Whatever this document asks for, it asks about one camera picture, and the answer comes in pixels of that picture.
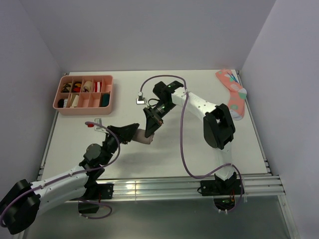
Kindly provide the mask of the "taupe sock red striped cuff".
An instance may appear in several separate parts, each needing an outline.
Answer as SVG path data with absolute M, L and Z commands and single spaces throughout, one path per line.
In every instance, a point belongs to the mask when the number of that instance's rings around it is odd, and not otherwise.
M 132 141 L 149 145 L 152 143 L 153 137 L 154 133 L 148 137 L 145 137 L 145 130 L 138 128 L 132 138 Z

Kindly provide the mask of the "dark green patterned sock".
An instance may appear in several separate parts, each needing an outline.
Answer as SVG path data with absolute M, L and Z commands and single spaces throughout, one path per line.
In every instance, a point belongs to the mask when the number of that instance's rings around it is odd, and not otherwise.
M 107 107 L 110 104 L 110 94 L 105 93 L 101 95 L 100 107 Z

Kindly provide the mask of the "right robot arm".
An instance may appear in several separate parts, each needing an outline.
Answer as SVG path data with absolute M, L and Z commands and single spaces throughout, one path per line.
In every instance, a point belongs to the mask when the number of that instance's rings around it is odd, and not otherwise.
M 155 106 L 144 108 L 146 115 L 145 137 L 149 138 L 163 125 L 163 117 L 166 116 L 175 106 L 182 107 L 179 129 L 179 145 L 183 166 L 189 176 L 196 179 L 203 179 L 214 175 L 216 190 L 221 194 L 227 194 L 236 181 L 235 167 L 232 164 L 231 142 L 234 139 L 235 126 L 230 111 L 225 104 L 216 105 L 191 93 L 185 86 L 174 81 L 168 85 L 164 82 L 155 84 L 153 93 L 158 97 Z M 185 111 L 189 111 L 203 125 L 203 137 L 205 142 L 214 149 L 214 159 L 219 166 L 212 172 L 205 175 L 193 175 L 189 171 L 183 150 L 183 118 Z

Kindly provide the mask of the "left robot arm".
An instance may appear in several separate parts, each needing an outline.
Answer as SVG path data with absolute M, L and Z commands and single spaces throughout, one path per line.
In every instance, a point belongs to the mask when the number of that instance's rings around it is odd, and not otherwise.
M 83 160 L 72 169 L 42 181 L 23 179 L 13 185 L 0 202 L 0 225 L 15 235 L 27 229 L 40 214 L 73 199 L 91 199 L 97 193 L 97 179 L 105 167 L 120 155 L 121 144 L 130 142 L 138 123 L 108 126 L 101 145 L 87 147 Z

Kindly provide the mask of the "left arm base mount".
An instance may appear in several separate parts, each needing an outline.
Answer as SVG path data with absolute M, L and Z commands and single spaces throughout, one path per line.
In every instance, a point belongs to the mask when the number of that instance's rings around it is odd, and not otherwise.
M 87 188 L 82 200 L 78 201 L 78 212 L 80 215 L 89 216 L 96 214 L 102 207 L 103 200 L 110 200 L 113 197 L 114 184 L 103 183 L 95 184 L 92 187 Z

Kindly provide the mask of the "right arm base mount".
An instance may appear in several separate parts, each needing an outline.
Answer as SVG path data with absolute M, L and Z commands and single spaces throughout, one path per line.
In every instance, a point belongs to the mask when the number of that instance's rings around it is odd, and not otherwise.
M 236 196 L 244 194 L 244 188 L 239 179 L 228 179 L 223 181 L 215 176 L 214 180 L 200 181 L 200 187 L 197 192 L 204 197 L 223 196 L 223 198 L 214 199 L 217 209 L 222 211 L 231 210 L 236 205 Z

